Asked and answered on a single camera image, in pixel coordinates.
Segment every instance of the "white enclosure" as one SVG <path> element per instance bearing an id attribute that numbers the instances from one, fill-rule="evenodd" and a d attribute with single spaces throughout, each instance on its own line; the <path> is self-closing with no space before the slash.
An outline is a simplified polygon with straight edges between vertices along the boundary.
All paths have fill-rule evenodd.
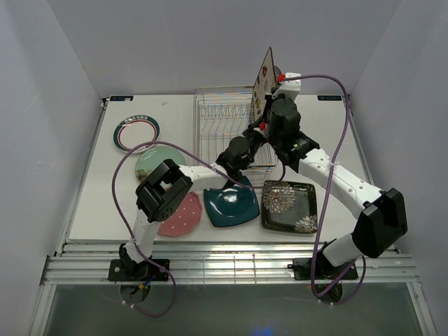
<path id="1" fill-rule="evenodd" d="M 100 98 L 250 85 L 272 46 L 283 71 L 334 75 L 351 93 L 375 183 L 405 196 L 398 246 L 446 335 L 447 18 L 443 0 L 0 0 L 0 333 L 29 332 Z M 302 93 L 340 95 L 326 80 Z"/>

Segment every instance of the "cable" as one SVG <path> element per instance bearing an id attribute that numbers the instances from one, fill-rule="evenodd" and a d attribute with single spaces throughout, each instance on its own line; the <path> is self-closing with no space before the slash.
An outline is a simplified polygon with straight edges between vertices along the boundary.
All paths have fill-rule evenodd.
<path id="1" fill-rule="evenodd" d="M 323 219 L 325 218 L 325 214 L 326 214 L 326 210 L 327 210 L 327 206 L 328 206 L 328 199 L 330 198 L 331 183 L 333 181 L 333 174 L 334 174 L 334 170 L 335 170 L 334 163 L 336 162 L 337 154 L 339 154 L 339 151 L 342 147 L 342 143 L 344 142 L 345 135 L 347 134 L 347 130 L 349 128 L 349 119 L 350 119 L 351 109 L 350 109 L 350 100 L 349 100 L 349 95 L 347 94 L 347 90 L 345 89 L 344 84 L 342 84 L 342 82 L 339 79 L 337 79 L 336 77 L 318 73 L 318 74 L 313 74 L 313 75 L 283 78 L 283 81 L 296 81 L 296 80 L 302 80 L 302 79 L 308 79 L 308 78 L 326 78 L 333 82 L 336 82 L 341 87 L 342 93 L 344 94 L 344 98 L 345 98 L 344 129 L 342 130 L 341 137 L 339 138 L 339 141 L 337 142 L 335 152 L 333 153 L 333 155 L 331 157 L 332 165 L 330 167 L 330 171 L 328 174 L 327 186 L 325 188 L 325 197 L 323 198 L 322 211 L 321 211 L 321 215 L 320 215 L 319 222 L 317 225 L 316 240 L 314 241 L 313 256 L 311 259 L 311 290 L 312 290 L 314 296 L 319 299 L 319 298 L 322 298 L 326 293 L 328 293 L 328 291 L 331 291 L 331 289 L 340 281 L 340 279 L 350 270 L 351 266 L 353 266 L 353 264 L 355 263 L 355 260 L 350 262 L 350 264 L 344 269 L 344 271 L 342 271 L 342 273 L 335 280 L 333 280 L 325 290 L 321 291 L 320 293 L 317 293 L 317 290 L 316 290 L 316 257 L 317 257 L 317 252 L 319 249 L 319 241 L 321 238 Z M 354 289 L 352 294 L 350 294 L 345 299 L 337 302 L 336 304 L 340 305 L 342 303 L 349 301 L 359 291 L 359 288 L 361 287 L 361 285 L 364 281 L 365 272 L 366 272 L 366 264 L 365 264 L 365 258 L 363 256 L 363 275 L 361 276 L 361 279 L 360 279 L 357 287 Z"/>
<path id="2" fill-rule="evenodd" d="M 143 282 L 143 286 L 147 286 L 152 280 L 154 280 L 154 276 Z"/>
<path id="3" fill-rule="evenodd" d="M 166 308 L 166 309 L 165 309 L 164 311 L 162 311 L 161 313 L 159 313 L 159 314 L 153 314 L 153 313 L 150 313 L 149 311 L 146 311 L 145 309 L 142 309 L 142 308 L 140 308 L 140 307 L 138 307 L 138 306 L 135 306 L 135 307 L 134 307 L 134 306 L 132 305 L 133 308 L 139 310 L 139 311 L 142 312 L 143 314 L 145 314 L 145 315 L 147 315 L 147 316 L 149 316 L 149 317 L 152 317 L 152 318 L 157 318 L 157 317 L 164 316 L 164 315 L 165 315 L 167 312 L 169 312 L 169 310 L 173 307 L 174 301 L 176 300 L 176 280 L 174 279 L 173 274 L 171 274 L 171 272 L 170 272 L 168 269 L 165 269 L 163 266 L 161 266 L 161 265 L 157 264 L 156 262 L 153 262 L 151 259 L 149 259 L 149 258 L 142 252 L 142 250 L 139 248 L 139 246 L 137 245 L 137 240 L 136 240 L 136 238 L 135 238 L 134 232 L 132 231 L 131 225 L 130 225 L 129 222 L 127 221 L 127 219 L 126 219 L 126 217 L 125 217 L 125 215 L 124 215 L 124 213 L 123 213 L 123 210 L 121 209 L 121 207 L 120 207 L 120 205 L 119 205 L 119 203 L 118 203 L 117 193 L 116 193 L 116 180 L 117 180 L 118 172 L 120 171 L 120 168 L 123 166 L 123 163 L 125 163 L 126 159 L 127 159 L 133 152 L 135 152 L 135 151 L 136 151 L 137 149 L 139 149 L 140 147 L 143 147 L 143 146 L 149 146 L 149 145 L 155 145 L 155 144 L 157 144 L 157 145 L 171 146 L 171 147 L 173 147 L 173 148 L 175 148 L 175 149 L 178 149 L 179 151 L 185 153 L 186 155 L 192 157 L 194 160 L 196 160 L 196 161 L 198 161 L 199 163 L 203 164 L 205 167 L 208 167 L 208 168 L 214 170 L 216 173 L 218 173 L 218 174 L 220 174 L 221 176 L 225 177 L 227 180 L 229 180 L 229 181 L 233 182 L 234 184 L 236 184 L 236 185 L 238 185 L 238 186 L 241 186 L 241 187 L 243 187 L 243 188 L 249 188 L 249 189 L 267 189 L 267 188 L 272 188 L 272 187 L 274 187 L 276 184 L 280 183 L 280 182 L 283 180 L 283 178 L 285 177 L 285 174 L 286 174 L 286 166 L 285 166 L 284 163 L 281 163 L 281 164 L 282 164 L 282 167 L 283 167 L 283 172 L 282 172 L 282 174 L 281 174 L 280 179 L 279 179 L 276 183 L 273 183 L 273 184 L 271 184 L 271 185 L 264 185 L 264 186 L 261 186 L 261 187 L 254 187 L 254 186 L 251 186 L 251 185 L 244 185 L 244 184 L 242 184 L 242 183 L 240 183 L 240 182 L 235 181 L 233 178 L 230 178 L 230 177 L 229 177 L 228 175 L 226 175 L 225 173 L 223 173 L 223 172 L 221 172 L 221 171 L 219 171 L 219 170 L 214 169 L 214 167 L 212 167 L 209 163 L 207 163 L 207 162 L 205 162 L 205 161 L 199 159 L 197 156 L 193 155 L 192 153 L 188 152 L 187 150 L 185 150 L 185 149 L 183 149 L 183 148 L 181 148 L 181 147 L 179 147 L 179 146 L 177 146 L 177 145 L 174 145 L 174 144 L 172 144 L 172 143 L 165 142 L 165 141 L 149 141 L 149 142 L 145 142 L 145 143 L 140 143 L 139 145 L 133 147 L 133 149 L 131 149 L 129 152 L 127 152 L 127 153 L 125 154 L 125 156 L 124 156 L 124 157 L 121 159 L 121 161 L 118 163 L 118 166 L 115 168 L 115 171 L 114 171 L 114 173 L 113 173 L 113 177 L 112 177 L 112 198 L 113 198 L 113 203 L 115 204 L 115 207 L 117 208 L 118 213 L 120 214 L 121 219 L 122 219 L 123 222 L 125 223 L 126 228 L 127 228 L 127 231 L 129 231 L 129 235 L 131 236 L 132 243 L 134 244 L 137 253 L 138 253 L 138 254 L 139 254 L 139 255 L 140 255 L 140 256 L 141 256 L 147 263 L 150 263 L 151 265 L 156 266 L 157 268 L 159 268 L 159 269 L 162 270 L 163 272 L 166 272 L 167 275 L 168 275 L 168 277 L 171 279 L 171 281 L 173 281 L 173 298 L 171 299 L 171 302 L 169 303 L 168 308 Z"/>

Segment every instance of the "green plate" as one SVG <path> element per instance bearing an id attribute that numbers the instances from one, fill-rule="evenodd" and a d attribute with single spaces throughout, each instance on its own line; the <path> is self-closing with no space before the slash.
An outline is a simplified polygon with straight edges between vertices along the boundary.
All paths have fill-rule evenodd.
<path id="1" fill-rule="evenodd" d="M 185 158 L 181 151 L 169 146 L 157 146 L 141 155 L 135 164 L 135 176 L 142 182 L 166 159 L 172 159 L 178 165 L 185 165 Z"/>

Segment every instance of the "pink plate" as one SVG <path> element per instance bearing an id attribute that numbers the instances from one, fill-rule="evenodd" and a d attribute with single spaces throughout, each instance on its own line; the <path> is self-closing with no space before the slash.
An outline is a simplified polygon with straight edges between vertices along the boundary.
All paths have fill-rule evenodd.
<path id="1" fill-rule="evenodd" d="M 199 196 L 189 192 L 183 199 L 173 216 L 162 222 L 159 235 L 179 237 L 185 235 L 196 227 L 201 220 L 202 206 Z"/>

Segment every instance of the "dish rack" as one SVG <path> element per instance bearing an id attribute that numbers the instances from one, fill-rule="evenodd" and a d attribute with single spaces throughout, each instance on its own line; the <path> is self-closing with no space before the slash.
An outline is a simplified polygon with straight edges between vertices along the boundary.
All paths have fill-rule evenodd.
<path id="1" fill-rule="evenodd" d="M 230 140 L 241 136 L 249 124 L 252 87 L 201 87 L 195 91 L 195 155 L 215 162 Z M 269 144 L 263 145 L 244 175 L 264 178 L 277 165 Z"/>

